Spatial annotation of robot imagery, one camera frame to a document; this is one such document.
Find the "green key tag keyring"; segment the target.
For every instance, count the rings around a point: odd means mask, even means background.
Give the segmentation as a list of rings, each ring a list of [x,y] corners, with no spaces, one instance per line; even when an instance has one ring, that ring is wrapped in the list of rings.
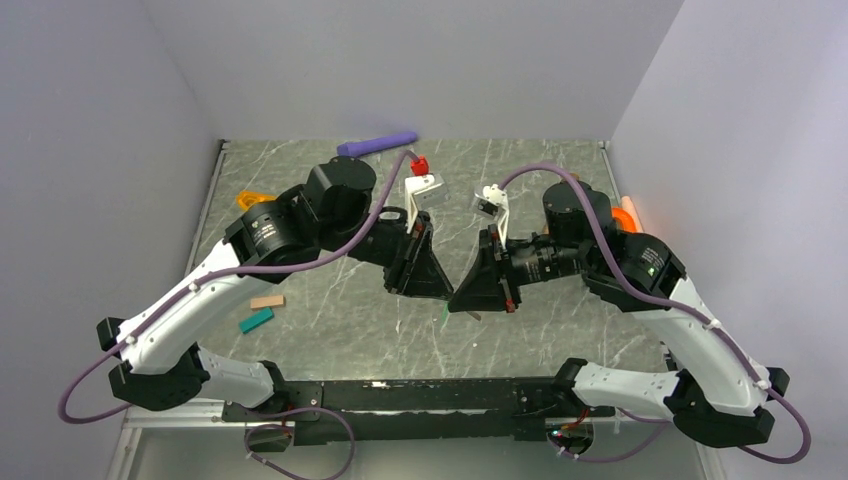
[[[482,321],[482,315],[481,315],[481,314],[479,314],[479,313],[477,313],[477,312],[469,311],[469,312],[466,312],[466,315],[468,315],[469,317],[471,317],[471,318],[472,318],[472,319],[474,319],[475,321],[478,321],[478,322],[481,322],[481,321]],[[450,316],[451,316],[451,313],[450,313],[449,311],[447,311],[447,310],[444,310],[444,311],[443,311],[443,313],[442,313],[442,316],[441,316],[441,322],[442,322],[444,325],[446,325],[446,324],[447,324],[447,322],[448,322],[448,320],[449,320],[449,318],[450,318]]]

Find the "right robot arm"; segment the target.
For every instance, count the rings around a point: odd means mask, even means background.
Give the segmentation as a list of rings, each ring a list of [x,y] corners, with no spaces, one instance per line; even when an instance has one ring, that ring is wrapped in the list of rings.
[[[474,211],[491,222],[479,233],[477,257],[449,311],[512,313],[523,286],[579,276],[592,294],[652,331],[676,367],[636,372],[570,358],[552,383],[552,403],[560,413],[621,408],[669,421],[713,448],[767,442],[775,420],[757,380],[783,393],[788,374],[737,358],[726,333],[707,321],[706,307],[667,245],[623,230],[609,197],[584,182],[550,186],[542,206],[547,231],[515,239],[506,234],[506,193],[495,185],[475,193]]]

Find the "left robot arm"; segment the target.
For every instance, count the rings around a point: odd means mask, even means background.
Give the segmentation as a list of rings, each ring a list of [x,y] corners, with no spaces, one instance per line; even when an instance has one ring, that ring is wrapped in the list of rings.
[[[304,183],[249,207],[167,296],[129,320],[102,320],[101,347],[118,359],[108,376],[113,395],[150,411],[205,398],[264,420],[279,417],[291,401],[275,363],[236,361],[198,340],[235,307],[321,258],[379,266],[391,294],[448,299],[453,289],[432,249],[428,212],[446,200],[444,180],[407,178],[403,207],[374,199],[375,184],[363,160],[337,156],[319,164]]]

